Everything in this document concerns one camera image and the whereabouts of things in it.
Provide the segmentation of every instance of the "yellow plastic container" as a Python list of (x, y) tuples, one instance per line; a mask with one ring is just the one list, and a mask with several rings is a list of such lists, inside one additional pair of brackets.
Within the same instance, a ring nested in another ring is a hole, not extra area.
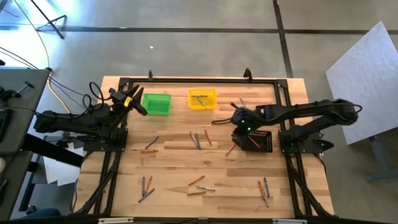
[[(206, 95), (200, 97), (202, 102), (195, 97), (197, 95)], [(213, 110), (217, 107), (217, 94), (215, 89), (189, 89), (188, 92), (188, 106), (193, 110)]]

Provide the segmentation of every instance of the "green plastic container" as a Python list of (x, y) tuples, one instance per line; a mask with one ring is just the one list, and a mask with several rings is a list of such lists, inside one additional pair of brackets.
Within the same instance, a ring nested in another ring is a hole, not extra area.
[(172, 96), (170, 94), (145, 93), (142, 106), (148, 114), (168, 115)]

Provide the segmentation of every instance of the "gray floor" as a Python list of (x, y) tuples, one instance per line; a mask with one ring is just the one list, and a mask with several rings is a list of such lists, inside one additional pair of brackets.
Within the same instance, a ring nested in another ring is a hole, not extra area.
[[(19, 0), (33, 23), (42, 16), (30, 1)], [(92, 27), (228, 27), (276, 28), (272, 0), (48, 0), (37, 1), (50, 18), (67, 14), (69, 26)], [(383, 20), (388, 29), (398, 29), (395, 0), (280, 0), (286, 29), (370, 29)], [(15, 3), (0, 12), (2, 24), (27, 24)], [(101, 83), (105, 75), (198, 75), (240, 77), (246, 67), (256, 77), (286, 77), (277, 34), (182, 34), (68, 32), (65, 40), (55, 33), (42, 33), (54, 77), (64, 84), (87, 91), (88, 82)], [(398, 47), (398, 35), (391, 36)], [(331, 98), (325, 71), (361, 35), (287, 34), (294, 77), (304, 78), (310, 101)], [(33, 29), (1, 31), (0, 43), (39, 67), (47, 62)], [(12, 60), (9, 65), (18, 65)], [(60, 96), (74, 113), (82, 109), (63, 93)], [(48, 89), (39, 111), (64, 112)], [(394, 149), (396, 130), (381, 136), (398, 165)], [(398, 181), (367, 183), (366, 174), (378, 171), (368, 142), (346, 146), (340, 127), (324, 131), (335, 148), (325, 153), (328, 183), (335, 212), (344, 218), (398, 223)], [(57, 207), (68, 212), (73, 186), (39, 186), (31, 204)], [(21, 216), (15, 212), (13, 217)]]

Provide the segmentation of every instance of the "desk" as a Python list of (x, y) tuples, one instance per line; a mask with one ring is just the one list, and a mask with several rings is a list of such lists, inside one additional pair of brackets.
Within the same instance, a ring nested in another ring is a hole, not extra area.
[[(118, 88), (120, 77), (104, 77), (103, 93)], [(136, 111), (129, 114), (129, 138), (122, 153), (111, 215), (129, 217), (214, 217), (214, 218), (293, 218), (292, 198), (285, 158), (280, 152), (277, 132), (279, 125), (262, 127), (272, 131), (273, 153), (245, 152), (238, 146), (225, 158), (233, 144), (232, 124), (212, 126), (214, 119), (229, 118), (234, 108), (229, 102), (246, 106), (275, 103), (272, 86), (264, 84), (230, 83), (135, 83), (144, 87), (144, 93), (168, 93), (172, 105), (168, 116), (141, 116)], [(288, 79), (292, 104), (308, 103), (303, 79)], [(195, 111), (188, 107), (189, 88), (216, 88), (218, 106), (215, 110)], [(305, 124), (311, 118), (296, 119)], [(213, 142), (205, 137), (205, 129)], [(202, 150), (196, 149), (189, 132), (199, 134)], [(151, 149), (155, 154), (141, 154), (140, 150), (159, 139)], [(75, 210), (83, 206), (98, 185), (104, 154), (94, 152), (81, 167), (78, 179), (78, 200)], [(303, 164), (307, 184), (317, 200), (333, 213), (328, 184), (323, 166), (311, 154), (304, 154)], [(138, 204), (141, 198), (142, 176), (153, 176), (151, 188), (155, 192)], [(201, 175), (206, 177), (200, 185), (212, 187), (216, 192), (187, 197), (187, 192), (197, 191), (188, 183)], [(261, 199), (258, 180), (267, 177), (272, 198), (267, 208)], [(300, 208), (304, 208), (301, 190), (297, 191)], [(102, 209), (108, 190), (104, 191)]]
[[(10, 99), (9, 105), (36, 110), (48, 75), (48, 70), (0, 69), (0, 85), (5, 90), (17, 91), (25, 85), (25, 81), (35, 86), (35, 89), (24, 90), (21, 93), (21, 98)], [(33, 152), (30, 151), (19, 151), (32, 121), (33, 112), (20, 109), (13, 110), (9, 129), (3, 142), (0, 143), (0, 157), (3, 157), (7, 164), (14, 157), (7, 171), (0, 174), (8, 180), (6, 189), (2, 192), (4, 198), (2, 204), (0, 204), (0, 220), (9, 219), (33, 155)]]

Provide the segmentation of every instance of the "wooden tabletop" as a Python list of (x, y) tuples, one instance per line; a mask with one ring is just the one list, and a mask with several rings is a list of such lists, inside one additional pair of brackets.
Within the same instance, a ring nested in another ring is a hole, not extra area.
[[(118, 88), (120, 77), (104, 77), (102, 91), (108, 96), (109, 88)], [(304, 80), (287, 79), (292, 104), (308, 103)], [(122, 153), (114, 194), (112, 216), (129, 217), (214, 217), (214, 218), (293, 218), (292, 198), (284, 156), (280, 152), (277, 131), (279, 125), (262, 127), (272, 131), (273, 153), (245, 152), (233, 145), (231, 133), (235, 126), (212, 126), (214, 119), (229, 118), (234, 112), (230, 102), (246, 106), (275, 104), (274, 87), (266, 84), (192, 84), (192, 83), (136, 83), (144, 93), (172, 95), (168, 116), (141, 116), (130, 112), (127, 122), (129, 138)], [(191, 110), (188, 107), (189, 88), (215, 88), (218, 106), (214, 110)], [(296, 119), (305, 124), (311, 118)], [(208, 131), (212, 145), (206, 140)], [(198, 133), (202, 150), (198, 150), (189, 132)], [(141, 150), (156, 136), (150, 147), (159, 151), (142, 154)], [(100, 179), (103, 152), (94, 152), (85, 159), (78, 179), (78, 210), (93, 193)], [(333, 213), (325, 171), (321, 162), (311, 154), (303, 155), (307, 184), (317, 200)], [(188, 184), (205, 175), (198, 184), (216, 189), (205, 195), (187, 196), (198, 191)], [(142, 177), (153, 176), (152, 195), (142, 197)], [(257, 181), (267, 177), (271, 198), (269, 208), (263, 202)], [(297, 191), (300, 208), (304, 211), (302, 192)], [(103, 206), (108, 190), (104, 192)]]

